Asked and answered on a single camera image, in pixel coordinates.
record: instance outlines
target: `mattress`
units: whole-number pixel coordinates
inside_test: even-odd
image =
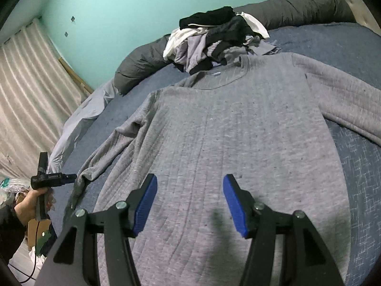
[[[343,70],[381,89],[378,79],[381,38],[358,24],[284,27],[270,31],[270,42]],[[78,143],[62,171],[77,173],[88,156],[143,102],[149,92],[187,76],[169,65],[142,81],[126,96],[117,96]],[[351,260],[346,285],[359,285],[381,251],[381,148],[360,135],[326,121],[346,178],[351,209]],[[93,211],[98,194],[117,159],[86,189],[78,207]],[[55,188],[56,211],[50,217],[59,234],[72,185]]]

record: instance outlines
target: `gray sweater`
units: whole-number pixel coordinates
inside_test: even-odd
[[[130,241],[142,285],[237,285],[250,240],[235,230],[222,193],[223,176],[233,173],[273,210],[304,210],[345,278],[348,196],[323,116],[380,145],[380,106],[381,91],[313,59],[241,56],[151,93],[80,169],[72,199],[122,152],[95,211],[157,176],[146,227]],[[100,238],[108,285],[103,247]],[[276,274],[279,260],[277,249]]]

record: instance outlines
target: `floor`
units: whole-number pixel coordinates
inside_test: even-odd
[[[8,265],[8,266],[11,269],[12,273],[16,276],[16,278],[20,282],[25,281],[29,277],[29,275],[32,273],[34,263],[31,261],[31,259],[29,257],[28,245],[27,245],[26,240],[24,240],[22,242],[19,249],[14,254],[13,258],[9,261],[9,264],[10,265]],[[18,270],[20,270],[24,274],[19,272],[15,268],[13,268],[11,265],[16,267]],[[36,268],[36,270],[32,276],[33,279],[30,279],[29,281],[24,283],[23,286],[33,286],[35,279],[39,275],[39,272],[40,272],[40,270],[38,268]]]

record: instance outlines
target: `cardboard box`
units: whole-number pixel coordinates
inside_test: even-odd
[[[28,248],[29,248],[29,250],[31,250],[32,247],[34,246],[34,244],[36,243],[36,230],[37,230],[38,223],[39,222],[35,219],[32,219],[28,223]],[[37,233],[37,240],[40,237],[42,237],[43,232],[49,230],[50,223],[51,223],[51,221],[49,219],[40,221],[39,231]]]

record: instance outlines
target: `screw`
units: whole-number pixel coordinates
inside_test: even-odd
[[[85,213],[86,213],[86,212],[85,212],[84,209],[79,209],[79,210],[77,210],[77,211],[75,212],[75,215],[76,215],[77,217],[82,217]]]
[[[118,210],[124,209],[126,206],[127,206],[127,203],[124,202],[124,201],[119,201],[116,204],[116,207],[117,207]]]
[[[260,211],[264,209],[264,204],[262,202],[255,202],[254,207],[256,210]]]
[[[295,216],[297,218],[304,218],[306,216],[306,214],[303,211],[297,210],[297,211],[295,211]]]

